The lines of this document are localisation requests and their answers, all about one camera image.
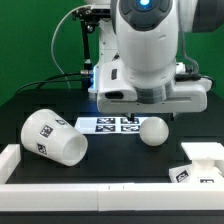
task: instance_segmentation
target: cable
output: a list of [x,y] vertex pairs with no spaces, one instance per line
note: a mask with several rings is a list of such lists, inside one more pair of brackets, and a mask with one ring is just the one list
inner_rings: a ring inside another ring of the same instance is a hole
[[[74,79],[70,79],[68,80],[69,82],[81,82],[81,80],[74,80]],[[29,87],[29,86],[33,86],[33,85],[38,85],[38,84],[41,84],[41,83],[59,83],[59,82],[67,82],[67,80],[61,80],[61,81],[55,81],[55,80],[52,80],[52,81],[40,81],[40,82],[31,82],[31,83],[28,83],[22,87],[20,87],[14,95],[17,95],[21,90],[25,89],[26,87]]]
[[178,2],[178,19],[179,19],[179,31],[180,31],[180,46],[181,46],[181,51],[183,57],[189,61],[193,67],[194,71],[193,74],[198,74],[199,73],[199,65],[197,61],[195,61],[193,58],[189,57],[186,53],[186,40],[185,40],[185,34],[184,34],[184,23],[183,23],[183,15],[182,15],[182,0],[179,0]]
[[[60,79],[60,78],[64,78],[64,77],[69,77],[69,76],[78,76],[78,75],[81,75],[81,73],[80,72],[76,72],[76,73],[71,73],[71,74],[63,74],[63,75],[55,75],[55,76],[52,76],[52,77],[50,77],[50,78],[48,78],[48,79],[46,79],[46,80],[44,80],[44,81],[50,81],[50,80],[55,80],[55,79]],[[43,85],[45,85],[45,83],[40,83],[37,87],[36,87],[36,89],[40,89]]]
[[56,40],[56,37],[57,37],[57,34],[58,34],[58,31],[61,27],[61,25],[64,23],[64,21],[68,18],[68,16],[70,16],[74,11],[80,9],[80,8],[83,8],[83,7],[90,7],[91,5],[84,5],[84,6],[80,6],[80,7],[77,7],[77,8],[74,8],[72,9],[70,12],[68,12],[64,17],[63,19],[59,22],[59,24],[57,25],[55,31],[54,31],[54,35],[52,37],[52,40],[51,40],[51,57],[53,59],[53,62],[55,64],[55,66],[58,68],[58,70],[62,73],[62,74],[65,74],[65,72],[62,70],[62,68],[59,66],[56,58],[55,58],[55,54],[54,54],[54,44],[55,44],[55,40]]

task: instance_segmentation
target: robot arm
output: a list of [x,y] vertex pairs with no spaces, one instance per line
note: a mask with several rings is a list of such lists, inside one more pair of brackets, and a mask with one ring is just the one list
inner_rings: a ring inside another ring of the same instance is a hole
[[[179,3],[178,0],[111,1],[120,58],[100,64],[97,100],[100,112],[173,113],[206,109],[210,80],[175,79],[181,70],[175,59]],[[212,31],[224,22],[217,8],[224,8],[222,0],[189,0],[181,4],[184,31]],[[215,22],[206,27],[206,19],[214,15]]]

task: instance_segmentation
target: white cup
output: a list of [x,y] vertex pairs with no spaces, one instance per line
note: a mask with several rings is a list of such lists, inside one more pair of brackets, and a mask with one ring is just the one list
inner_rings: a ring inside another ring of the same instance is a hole
[[26,120],[21,141],[27,150],[67,166],[77,164],[88,147],[84,135],[48,109],[39,110]]

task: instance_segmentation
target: blue light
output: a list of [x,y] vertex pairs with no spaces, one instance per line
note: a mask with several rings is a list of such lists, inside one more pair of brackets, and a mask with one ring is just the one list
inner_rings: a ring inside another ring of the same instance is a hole
[[141,5],[148,5],[150,3],[150,0],[140,0]]

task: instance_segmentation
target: white block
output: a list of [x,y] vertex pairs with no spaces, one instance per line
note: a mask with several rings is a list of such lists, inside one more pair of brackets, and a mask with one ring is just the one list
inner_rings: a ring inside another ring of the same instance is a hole
[[0,185],[0,211],[97,211],[97,184]]
[[0,184],[5,184],[21,160],[20,146],[8,145],[0,154]]
[[135,210],[134,184],[102,184],[98,189],[99,211]]
[[224,160],[224,147],[217,142],[181,143],[190,160]]

